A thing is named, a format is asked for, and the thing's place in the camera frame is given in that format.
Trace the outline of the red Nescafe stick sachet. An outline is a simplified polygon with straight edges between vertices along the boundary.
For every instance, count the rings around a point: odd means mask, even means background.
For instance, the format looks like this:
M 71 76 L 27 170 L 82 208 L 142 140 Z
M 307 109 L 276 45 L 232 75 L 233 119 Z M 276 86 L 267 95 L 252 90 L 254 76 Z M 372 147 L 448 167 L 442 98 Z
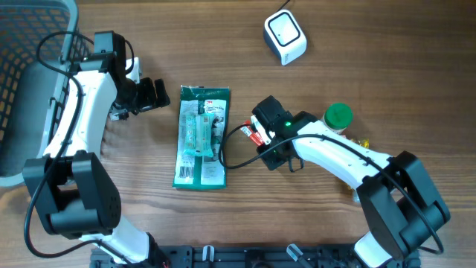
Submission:
M 244 127 L 241 127 L 241 131 L 258 147 L 264 144 L 264 140 L 261 138 L 260 134 L 252 128 L 252 124 L 249 120 L 244 122 Z

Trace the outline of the green 3M product package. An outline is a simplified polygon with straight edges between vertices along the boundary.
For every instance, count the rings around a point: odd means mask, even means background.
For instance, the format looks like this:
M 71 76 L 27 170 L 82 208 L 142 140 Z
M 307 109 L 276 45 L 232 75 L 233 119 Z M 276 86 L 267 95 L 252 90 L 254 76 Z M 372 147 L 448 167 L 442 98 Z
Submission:
M 230 89 L 182 86 L 178 118 L 178 144 L 173 187 L 205 191 L 226 187 L 226 168 L 219 162 L 219 147 L 228 123 Z M 212 122 L 212 157 L 184 154 L 185 115 L 214 114 Z

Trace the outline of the mint green small packet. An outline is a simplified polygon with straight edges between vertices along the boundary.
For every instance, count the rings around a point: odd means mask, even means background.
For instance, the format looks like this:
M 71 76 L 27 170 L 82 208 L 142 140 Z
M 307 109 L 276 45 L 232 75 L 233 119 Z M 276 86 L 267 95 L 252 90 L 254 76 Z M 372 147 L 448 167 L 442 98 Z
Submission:
M 212 157 L 212 122 L 214 114 L 186 114 L 184 154 L 196 157 Z

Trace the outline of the Knorr stock cube jar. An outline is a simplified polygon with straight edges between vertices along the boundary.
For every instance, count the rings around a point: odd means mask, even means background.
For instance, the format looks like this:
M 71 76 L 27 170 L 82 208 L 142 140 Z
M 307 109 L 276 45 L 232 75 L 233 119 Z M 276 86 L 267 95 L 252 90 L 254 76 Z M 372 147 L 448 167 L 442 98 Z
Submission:
M 324 113 L 323 123 L 334 133 L 342 134 L 353 121 L 353 112 L 345 103 L 334 103 Z

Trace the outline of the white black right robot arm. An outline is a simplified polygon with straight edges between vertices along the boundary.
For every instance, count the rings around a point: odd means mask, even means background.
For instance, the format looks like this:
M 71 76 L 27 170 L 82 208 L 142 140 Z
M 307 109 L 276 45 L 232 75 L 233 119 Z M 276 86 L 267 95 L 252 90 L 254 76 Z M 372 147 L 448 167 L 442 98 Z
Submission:
M 451 218 L 423 163 L 408 151 L 378 153 L 333 132 L 308 112 L 292 115 L 273 96 L 258 103 L 251 123 L 265 143 L 257 152 L 269 170 L 293 158 L 314 163 L 338 177 L 360 199 L 369 231 L 350 248 L 347 265 L 383 267 L 402 263 Z

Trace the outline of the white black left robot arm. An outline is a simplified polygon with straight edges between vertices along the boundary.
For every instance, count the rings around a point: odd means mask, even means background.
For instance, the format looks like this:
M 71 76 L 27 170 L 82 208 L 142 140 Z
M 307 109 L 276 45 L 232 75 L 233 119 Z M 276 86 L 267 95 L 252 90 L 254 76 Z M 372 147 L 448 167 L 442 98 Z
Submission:
M 68 99 L 59 126 L 44 153 L 26 161 L 23 178 L 44 230 L 95 245 L 116 265 L 168 267 L 169 258 L 153 236 L 121 214 L 121 200 L 99 159 L 109 115 L 126 118 L 165 107 L 170 99 L 162 80 L 140 75 L 132 46 L 113 31 L 97 32 L 94 50 L 74 58 L 62 71 Z

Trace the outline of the yellow dish soap bottle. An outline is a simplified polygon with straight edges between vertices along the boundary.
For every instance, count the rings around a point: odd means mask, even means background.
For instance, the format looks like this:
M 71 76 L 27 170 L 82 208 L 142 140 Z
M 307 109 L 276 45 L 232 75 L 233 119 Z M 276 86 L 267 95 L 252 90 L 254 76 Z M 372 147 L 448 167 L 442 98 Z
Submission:
M 362 139 L 351 138 L 350 140 L 361 147 L 364 147 L 366 149 L 370 148 L 370 142 L 368 138 L 362 138 Z M 350 186 L 348 186 L 347 188 L 352 192 L 353 202 L 360 203 L 360 199 L 358 197 L 356 190 L 352 189 Z

